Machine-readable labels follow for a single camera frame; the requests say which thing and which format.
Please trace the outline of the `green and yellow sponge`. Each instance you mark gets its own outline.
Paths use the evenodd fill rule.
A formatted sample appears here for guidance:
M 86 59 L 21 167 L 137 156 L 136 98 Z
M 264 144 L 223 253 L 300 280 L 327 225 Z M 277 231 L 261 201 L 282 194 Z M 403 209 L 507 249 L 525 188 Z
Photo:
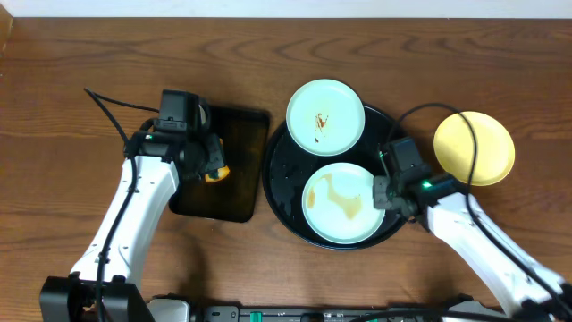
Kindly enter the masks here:
M 223 149 L 223 140 L 219 139 L 219 143 L 211 146 L 209 151 L 209 161 L 204 175 L 205 182 L 219 182 L 230 174 L 230 168 L 226 164 Z

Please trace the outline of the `mint plate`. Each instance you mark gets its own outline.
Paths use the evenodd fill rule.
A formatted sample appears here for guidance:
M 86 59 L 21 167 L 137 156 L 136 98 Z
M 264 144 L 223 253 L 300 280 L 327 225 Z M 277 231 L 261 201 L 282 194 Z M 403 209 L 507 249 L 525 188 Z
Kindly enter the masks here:
M 366 125 L 358 94 L 338 80 L 312 80 L 290 98 L 286 125 L 294 142 L 319 157 L 333 157 L 350 150 Z
M 334 163 L 307 180 L 301 197 L 304 219 L 319 237 L 354 245 L 372 237 L 386 212 L 374 207 L 374 176 L 364 167 Z

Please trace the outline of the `yellow plate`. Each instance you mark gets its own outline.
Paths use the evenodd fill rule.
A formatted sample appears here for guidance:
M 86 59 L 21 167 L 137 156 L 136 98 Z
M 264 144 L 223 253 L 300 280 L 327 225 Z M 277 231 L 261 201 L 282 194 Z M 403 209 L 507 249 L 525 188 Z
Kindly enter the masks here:
M 497 120 L 480 112 L 463 112 L 476 135 L 477 159 L 472 184 L 489 186 L 503 180 L 515 162 L 514 142 Z M 446 118 L 433 137 L 433 150 L 442 169 L 467 183 L 474 156 L 472 132 L 459 114 Z

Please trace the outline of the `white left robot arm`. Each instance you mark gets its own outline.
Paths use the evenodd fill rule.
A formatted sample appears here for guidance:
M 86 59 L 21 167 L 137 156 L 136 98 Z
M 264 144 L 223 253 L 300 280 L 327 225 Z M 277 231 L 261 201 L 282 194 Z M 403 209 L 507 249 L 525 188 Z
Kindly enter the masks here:
M 159 219 L 181 180 L 203 180 L 224 166 L 214 133 L 136 131 L 114 199 L 94 239 L 66 277 L 49 276 L 39 295 L 45 321 L 189 321 L 175 295 L 145 301 L 141 276 Z

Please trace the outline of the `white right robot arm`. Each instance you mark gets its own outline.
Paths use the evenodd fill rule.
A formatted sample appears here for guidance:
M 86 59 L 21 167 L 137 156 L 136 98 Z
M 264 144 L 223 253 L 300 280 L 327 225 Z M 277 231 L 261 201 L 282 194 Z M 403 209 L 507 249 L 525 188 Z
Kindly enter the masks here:
M 571 283 L 528 255 L 488 217 L 468 186 L 441 174 L 400 186 L 373 181 L 374 206 L 413 216 L 462 257 L 510 318 L 571 319 Z

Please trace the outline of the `black rectangular tray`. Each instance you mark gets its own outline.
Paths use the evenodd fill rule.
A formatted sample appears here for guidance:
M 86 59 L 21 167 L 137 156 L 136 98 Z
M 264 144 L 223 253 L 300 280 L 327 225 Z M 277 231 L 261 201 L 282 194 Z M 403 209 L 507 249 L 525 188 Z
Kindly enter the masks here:
M 213 106 L 211 128 L 223 142 L 229 174 L 217 182 L 184 182 L 169 202 L 181 216 L 236 223 L 254 214 L 269 117 L 263 111 Z

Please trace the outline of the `black round tray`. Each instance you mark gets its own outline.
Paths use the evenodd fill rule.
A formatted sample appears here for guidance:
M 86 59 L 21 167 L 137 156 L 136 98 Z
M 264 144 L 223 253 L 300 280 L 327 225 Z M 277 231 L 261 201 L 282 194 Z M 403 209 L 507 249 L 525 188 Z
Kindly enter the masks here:
M 323 166 L 345 162 L 359 165 L 372 175 L 384 175 L 379 159 L 379 145 L 394 124 L 388 114 L 365 105 L 366 124 L 359 141 L 348 151 L 334 157 L 319 157 L 299 147 L 282 123 L 270 139 L 262 166 L 262 182 L 266 199 L 276 217 L 292 233 L 315 246 L 329 250 L 360 250 L 375 246 L 392 237 L 406 219 L 389 212 L 371 237 L 353 244 L 327 241 L 315 233 L 302 210 L 302 193 L 307 180 Z

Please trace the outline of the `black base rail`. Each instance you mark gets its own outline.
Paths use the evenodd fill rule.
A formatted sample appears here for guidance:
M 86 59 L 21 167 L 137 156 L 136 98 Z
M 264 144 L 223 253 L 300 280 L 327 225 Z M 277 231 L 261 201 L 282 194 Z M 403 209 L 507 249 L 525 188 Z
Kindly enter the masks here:
M 193 308 L 191 304 L 180 301 L 172 303 L 171 300 L 152 300 L 147 305 L 155 321 L 205 321 L 205 322 L 300 322 L 323 321 L 343 322 L 351 321 L 362 316 L 371 316 L 374 313 L 385 311 L 405 310 L 408 314 L 420 308 L 389 308 L 389 309 L 273 309 L 273 308 L 239 308 L 237 306 L 210 306 Z M 390 318 L 376 318 L 375 321 L 425 321 L 420 316 L 397 316 Z

